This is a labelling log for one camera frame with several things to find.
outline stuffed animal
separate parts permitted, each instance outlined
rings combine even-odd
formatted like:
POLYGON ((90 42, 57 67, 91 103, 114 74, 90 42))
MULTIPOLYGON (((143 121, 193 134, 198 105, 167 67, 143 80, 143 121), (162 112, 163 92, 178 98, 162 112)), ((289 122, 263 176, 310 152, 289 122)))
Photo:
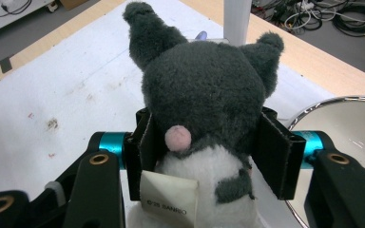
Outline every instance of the stuffed animal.
MULTIPOLYGON (((189 43, 147 3, 132 2, 130 57, 144 73, 144 103, 169 152, 156 172, 198 180, 197 227, 263 227, 253 196, 249 156, 263 103, 277 85, 283 42, 275 33, 232 47, 189 43)), ((140 205, 130 227, 172 227, 140 205)))

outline silver rim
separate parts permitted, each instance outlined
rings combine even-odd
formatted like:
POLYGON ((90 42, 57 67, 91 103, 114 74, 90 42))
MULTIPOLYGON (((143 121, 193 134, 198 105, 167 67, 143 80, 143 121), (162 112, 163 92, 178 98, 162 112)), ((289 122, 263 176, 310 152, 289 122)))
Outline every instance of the silver rim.
MULTIPOLYGON (((328 105, 334 105, 334 104, 338 104, 338 103, 347 103, 347 102, 364 102, 365 103, 365 96, 364 97, 358 97, 358 96, 351 96, 351 97, 339 97, 339 98, 334 98, 334 99, 330 99, 330 100, 326 100, 323 101, 321 103, 318 104, 314 104, 308 108, 306 108, 304 111, 300 112, 290 123, 289 125, 289 130, 292 130, 296 124, 303 119, 306 115, 308 115, 310 112, 313 112, 316 109, 322 108, 324 106, 328 106, 328 105)), ((307 226, 307 224, 301 219, 301 217, 299 216, 299 214, 295 211, 295 209, 293 208, 292 204, 290 203, 290 201, 286 201, 286 205, 289 207, 290 211, 292 212, 292 214, 295 216, 296 220, 298 221, 298 223, 303 227, 303 228, 309 228, 307 226)))

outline gray floor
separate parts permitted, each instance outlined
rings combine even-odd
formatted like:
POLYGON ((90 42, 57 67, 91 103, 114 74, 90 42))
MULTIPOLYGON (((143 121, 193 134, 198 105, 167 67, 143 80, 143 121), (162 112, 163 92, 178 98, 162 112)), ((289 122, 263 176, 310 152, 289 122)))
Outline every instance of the gray floor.
POLYGON ((28 47, 98 1, 88 0, 71 10, 56 1, 59 8, 55 12, 42 8, 0 29, 0 61, 28 47))
MULTIPOLYGON (((0 61, 26 48, 97 1, 89 0, 70 11, 62 6, 54 13, 40 9, 0 29, 0 61)), ((365 37, 346 36, 336 30, 331 22, 325 22, 319 30, 307 31, 298 38, 365 72, 365 37)), ((304 58, 313 62, 313 56, 304 58)))

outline round metal bowl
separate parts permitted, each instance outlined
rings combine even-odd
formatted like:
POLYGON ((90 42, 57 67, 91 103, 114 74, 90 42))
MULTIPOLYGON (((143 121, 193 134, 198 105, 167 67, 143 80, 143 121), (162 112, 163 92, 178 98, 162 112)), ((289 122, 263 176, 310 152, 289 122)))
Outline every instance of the round metal bowl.
MULTIPOLYGON (((289 130, 324 131, 337 150, 365 167, 365 97, 341 97, 310 106, 293 119, 289 130)), ((308 227, 304 201, 312 172, 313 169, 300 170, 295 199, 286 201, 303 227, 308 227)))

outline white cable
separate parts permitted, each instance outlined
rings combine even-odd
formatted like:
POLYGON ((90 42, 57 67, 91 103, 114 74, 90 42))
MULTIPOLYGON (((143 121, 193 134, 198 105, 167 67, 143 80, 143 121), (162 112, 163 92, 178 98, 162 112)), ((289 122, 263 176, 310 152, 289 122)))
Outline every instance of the white cable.
POLYGON ((297 26, 297 27, 289 27, 289 26, 287 25, 287 23, 289 22, 289 20, 290 20, 290 19, 292 19, 293 17, 296 17, 296 16, 298 16, 298 15, 301 15, 301 12, 295 13, 295 14, 293 14, 292 16, 288 17, 288 18, 286 19, 286 21, 284 21, 284 24, 283 24, 283 25, 284 25, 287 29, 290 29, 290 30, 300 29, 300 28, 305 27, 305 26, 306 26, 306 25, 310 22, 310 20, 311 20, 311 13, 310 13, 310 11, 306 9, 306 10, 305 10, 305 12, 307 12, 307 14, 308 14, 308 19, 307 19, 307 21, 306 21, 306 22, 304 22, 302 25, 297 26))
MULTIPOLYGON (((356 4, 356 5, 364 5, 364 6, 365 6, 365 3, 352 3, 352 5, 353 5, 353 4, 356 4)), ((350 16, 347 16, 347 15, 345 15, 345 14, 342 14, 342 13, 336 12, 336 10, 335 10, 335 12, 328 11, 327 13, 332 13, 332 14, 334 15, 333 17, 331 17, 331 18, 330 18, 330 20, 334 19, 334 17, 335 17, 335 16, 339 15, 339 16, 341 16, 341 17, 344 17, 344 18, 350 19, 350 21, 360 22, 360 23, 365 23, 365 20, 355 19, 355 18, 350 17, 350 16)))
MULTIPOLYGON (((324 2, 320 2, 319 3, 320 5, 323 4, 323 5, 326 5, 328 7, 331 7, 333 6, 334 4, 329 4, 329 3, 324 3, 324 2)), ((320 10, 320 12, 325 12, 325 13, 332 13, 333 16, 330 17, 330 18, 320 18, 320 17, 317 17, 314 13, 315 13, 315 10, 312 10, 311 13, 313 14, 314 17, 316 17, 316 19, 319 19, 321 21, 331 21, 332 19, 335 18, 336 16, 336 8, 333 8, 334 11, 328 11, 328 9, 323 9, 323 10, 320 10)))

